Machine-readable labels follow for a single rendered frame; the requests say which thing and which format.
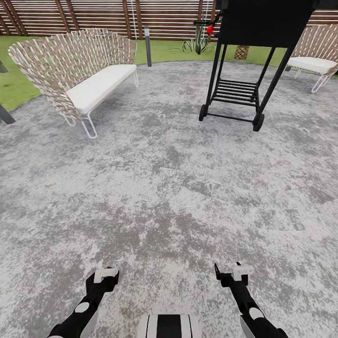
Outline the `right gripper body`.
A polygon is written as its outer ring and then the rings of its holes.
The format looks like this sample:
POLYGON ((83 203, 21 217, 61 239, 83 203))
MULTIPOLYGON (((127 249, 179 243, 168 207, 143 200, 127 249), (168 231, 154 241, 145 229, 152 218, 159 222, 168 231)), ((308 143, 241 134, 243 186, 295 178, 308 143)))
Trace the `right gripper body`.
POLYGON ((242 281, 235 281, 231 276, 231 273, 229 274, 222 273, 220 280, 222 287, 230 287, 233 296, 235 296, 236 293, 238 293, 241 290, 248 291, 248 289, 246 288, 248 284, 248 275, 242 275, 242 281))

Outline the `robot trunk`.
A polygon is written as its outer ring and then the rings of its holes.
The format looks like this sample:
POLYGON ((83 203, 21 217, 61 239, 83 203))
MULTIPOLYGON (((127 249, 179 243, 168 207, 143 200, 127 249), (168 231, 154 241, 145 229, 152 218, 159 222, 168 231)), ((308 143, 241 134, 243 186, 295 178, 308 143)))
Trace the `robot trunk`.
POLYGON ((193 314, 142 315, 137 338, 201 338, 200 323, 193 314))

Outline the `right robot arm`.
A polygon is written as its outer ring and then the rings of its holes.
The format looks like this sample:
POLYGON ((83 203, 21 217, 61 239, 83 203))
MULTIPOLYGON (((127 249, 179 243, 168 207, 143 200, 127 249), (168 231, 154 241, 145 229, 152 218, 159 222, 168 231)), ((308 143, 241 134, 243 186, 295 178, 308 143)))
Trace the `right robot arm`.
POLYGON ((268 321, 246 288, 248 275, 254 272, 251 265, 231 267, 232 273, 225 274, 215 271, 216 278, 221 280, 222 287, 230 287, 234 299, 237 302, 240 315, 240 323, 247 338, 289 338, 281 328, 276 328, 268 321))

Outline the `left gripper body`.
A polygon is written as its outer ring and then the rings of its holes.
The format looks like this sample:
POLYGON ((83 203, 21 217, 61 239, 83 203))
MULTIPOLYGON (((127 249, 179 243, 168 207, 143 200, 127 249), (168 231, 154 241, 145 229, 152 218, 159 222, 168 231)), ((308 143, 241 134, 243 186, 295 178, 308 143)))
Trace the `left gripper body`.
POLYGON ((101 297, 103 297, 106 292, 112 292, 114 286, 114 277, 104 277, 101 283, 94 283, 93 277, 86 280, 87 293, 91 291, 98 291, 101 297))

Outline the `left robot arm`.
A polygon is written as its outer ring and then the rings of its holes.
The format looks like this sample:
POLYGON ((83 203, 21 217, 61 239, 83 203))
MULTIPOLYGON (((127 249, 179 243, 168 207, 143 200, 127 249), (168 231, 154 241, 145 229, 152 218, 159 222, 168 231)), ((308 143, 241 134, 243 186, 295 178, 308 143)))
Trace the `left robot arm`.
POLYGON ((86 280, 87 295, 63 323, 53 327, 49 338, 88 338, 98 317, 98 306, 104 293, 112 292, 119 281, 119 270, 96 270, 94 277, 86 280))

